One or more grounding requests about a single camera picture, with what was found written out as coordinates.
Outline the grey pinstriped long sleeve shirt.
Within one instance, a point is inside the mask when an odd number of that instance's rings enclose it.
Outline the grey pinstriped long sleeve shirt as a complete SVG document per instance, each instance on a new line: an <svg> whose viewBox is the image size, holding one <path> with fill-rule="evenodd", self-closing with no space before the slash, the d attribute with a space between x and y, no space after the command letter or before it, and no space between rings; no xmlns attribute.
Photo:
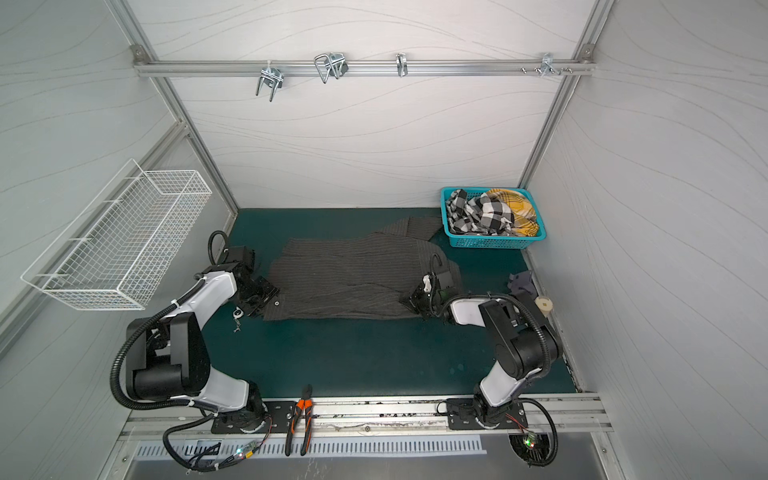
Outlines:
<svg viewBox="0 0 768 480"><path fill-rule="evenodd" d="M263 319L415 318L403 301L429 272L463 282L457 263L431 241L442 230L436 217L408 217L360 238L291 239L270 265L279 288Z"/></svg>

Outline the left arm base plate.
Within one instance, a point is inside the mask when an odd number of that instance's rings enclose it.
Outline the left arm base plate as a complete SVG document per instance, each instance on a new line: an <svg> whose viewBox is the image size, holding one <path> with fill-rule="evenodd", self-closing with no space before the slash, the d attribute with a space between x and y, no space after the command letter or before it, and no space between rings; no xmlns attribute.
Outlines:
<svg viewBox="0 0 768 480"><path fill-rule="evenodd" d="M249 411L224 413L217 417L211 432L218 435L287 433L295 401L266 401L263 403L264 416L257 419Z"/></svg>

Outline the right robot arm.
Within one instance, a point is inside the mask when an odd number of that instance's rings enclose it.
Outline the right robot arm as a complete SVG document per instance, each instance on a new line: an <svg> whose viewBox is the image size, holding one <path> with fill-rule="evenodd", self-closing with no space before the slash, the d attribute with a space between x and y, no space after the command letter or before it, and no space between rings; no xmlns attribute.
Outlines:
<svg viewBox="0 0 768 480"><path fill-rule="evenodd" d="M429 272L400 303L425 319L439 318L454 325L482 327L493 350L494 364L475 388L467 406L450 400L449 415L473 417L494 427L511 416L522 402L520 394L536 379L549 374L561 356L557 335L548 326L536 300L532 273L512 274L507 294L461 294L449 271Z"/></svg>

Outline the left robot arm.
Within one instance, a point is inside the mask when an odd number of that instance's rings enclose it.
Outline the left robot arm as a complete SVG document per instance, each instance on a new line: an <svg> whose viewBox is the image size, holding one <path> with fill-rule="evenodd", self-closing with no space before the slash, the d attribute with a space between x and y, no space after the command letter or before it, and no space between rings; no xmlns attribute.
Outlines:
<svg viewBox="0 0 768 480"><path fill-rule="evenodd" d="M188 291L153 316L131 322L110 369L114 399L131 410L187 406L248 420L264 417L256 384L216 370L202 334L223 305L233 304L239 321L261 313L276 296L277 287L256 269L251 248L227 247L223 261L198 274Z"/></svg>

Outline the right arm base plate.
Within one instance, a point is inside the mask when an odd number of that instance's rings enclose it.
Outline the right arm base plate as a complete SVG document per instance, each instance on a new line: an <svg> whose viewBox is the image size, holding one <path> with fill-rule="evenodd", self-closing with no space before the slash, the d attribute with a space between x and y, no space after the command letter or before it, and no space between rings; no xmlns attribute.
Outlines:
<svg viewBox="0 0 768 480"><path fill-rule="evenodd" d="M521 430L528 429L527 416L521 402L510 401L493 407L481 397L449 398L445 416L450 430Z"/></svg>

